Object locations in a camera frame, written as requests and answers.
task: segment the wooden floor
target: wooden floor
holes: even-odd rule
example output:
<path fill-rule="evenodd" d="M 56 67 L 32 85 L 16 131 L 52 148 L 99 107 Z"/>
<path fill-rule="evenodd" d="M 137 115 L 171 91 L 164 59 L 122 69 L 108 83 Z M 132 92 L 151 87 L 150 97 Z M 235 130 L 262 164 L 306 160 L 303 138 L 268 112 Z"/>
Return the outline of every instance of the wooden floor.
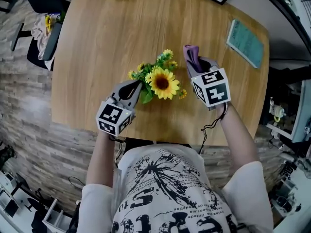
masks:
<path fill-rule="evenodd" d="M 24 21 L 29 30 L 37 16 L 27 0 L 18 0 L 9 14 L 0 12 L 0 138 L 17 153 L 5 169 L 20 173 L 33 190 L 40 187 L 58 198 L 65 210 L 73 210 L 81 191 L 68 177 L 85 181 L 96 133 L 51 122 L 52 72 L 26 60 L 31 38 L 20 39 L 16 50 L 10 51 L 17 24 Z M 255 138 L 267 189 L 282 161 L 278 149 L 268 148 L 270 137 L 269 130 L 260 127 Z M 232 176 L 229 149 L 206 147 L 203 156 L 212 185 L 223 187 Z"/>

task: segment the book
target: book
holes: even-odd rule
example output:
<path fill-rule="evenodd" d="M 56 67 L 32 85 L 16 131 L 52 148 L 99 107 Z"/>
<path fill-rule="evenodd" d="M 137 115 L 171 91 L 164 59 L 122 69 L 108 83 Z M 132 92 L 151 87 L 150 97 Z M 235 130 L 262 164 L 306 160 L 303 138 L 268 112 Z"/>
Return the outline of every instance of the book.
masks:
<path fill-rule="evenodd" d="M 263 58 L 263 43 L 239 20 L 232 21 L 227 44 L 254 68 L 260 68 Z"/>

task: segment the wooden table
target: wooden table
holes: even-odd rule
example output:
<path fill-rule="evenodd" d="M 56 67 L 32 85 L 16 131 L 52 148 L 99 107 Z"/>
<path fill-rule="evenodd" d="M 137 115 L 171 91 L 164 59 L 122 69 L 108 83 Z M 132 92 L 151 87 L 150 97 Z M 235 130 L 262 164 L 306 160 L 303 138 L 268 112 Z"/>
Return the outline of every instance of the wooden table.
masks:
<path fill-rule="evenodd" d="M 264 43 L 260 69 L 226 45 L 235 18 Z M 97 131 L 96 112 L 113 87 L 127 80 L 128 71 L 141 62 L 153 63 L 164 49 L 171 49 L 180 66 L 176 77 L 188 96 L 137 104 L 137 118 L 121 135 L 201 145 L 201 128 L 216 114 L 192 92 L 182 54 L 184 44 L 199 45 L 201 56 L 225 68 L 232 103 L 254 136 L 268 78 L 268 33 L 235 7 L 210 0 L 72 0 L 56 50 L 53 122 Z M 207 145 L 227 145 L 220 125 L 207 133 Z"/>

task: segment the flower bouquet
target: flower bouquet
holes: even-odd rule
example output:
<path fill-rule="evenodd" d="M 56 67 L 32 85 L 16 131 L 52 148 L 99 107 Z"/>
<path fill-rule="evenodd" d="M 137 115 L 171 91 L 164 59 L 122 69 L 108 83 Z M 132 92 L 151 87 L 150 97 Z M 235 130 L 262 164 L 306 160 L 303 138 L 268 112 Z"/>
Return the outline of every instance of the flower bouquet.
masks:
<path fill-rule="evenodd" d="M 141 63 L 137 71 L 129 71 L 132 80 L 141 80 L 143 87 L 140 93 L 142 103 L 148 103 L 157 95 L 159 99 L 172 99 L 174 95 L 183 99 L 187 92 L 180 87 L 172 71 L 177 68 L 177 62 L 172 60 L 173 52 L 169 49 L 160 54 L 154 64 Z"/>

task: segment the white t-shirt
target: white t-shirt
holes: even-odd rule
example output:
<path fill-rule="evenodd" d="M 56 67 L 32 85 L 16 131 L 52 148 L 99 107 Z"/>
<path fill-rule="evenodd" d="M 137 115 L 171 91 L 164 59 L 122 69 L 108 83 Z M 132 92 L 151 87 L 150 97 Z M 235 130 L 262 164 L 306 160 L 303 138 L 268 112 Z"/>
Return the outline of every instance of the white t-shirt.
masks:
<path fill-rule="evenodd" d="M 120 189 L 83 188 L 78 233 L 234 233 L 273 231 L 262 165 L 242 166 L 217 194 L 204 160 L 182 145 L 129 150 L 120 160 Z M 112 203 L 121 197 L 116 212 Z"/>

